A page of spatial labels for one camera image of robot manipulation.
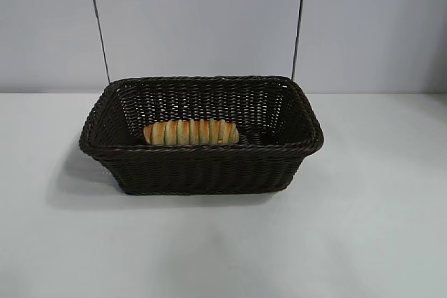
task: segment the gray wall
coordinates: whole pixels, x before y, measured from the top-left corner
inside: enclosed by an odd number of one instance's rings
[[[299,0],[97,0],[113,79],[290,75]]]
[[[0,0],[0,91],[106,83],[91,0]]]
[[[299,0],[98,0],[113,80],[289,75]],[[91,0],[0,0],[0,91],[106,83]],[[447,91],[447,0],[305,0],[309,92]]]
[[[305,0],[309,92],[447,91],[447,0]]]

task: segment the white tabletop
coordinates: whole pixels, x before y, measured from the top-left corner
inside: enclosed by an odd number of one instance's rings
[[[309,95],[275,195],[132,197],[78,151],[97,94],[0,95],[0,297],[447,297],[447,96]]]

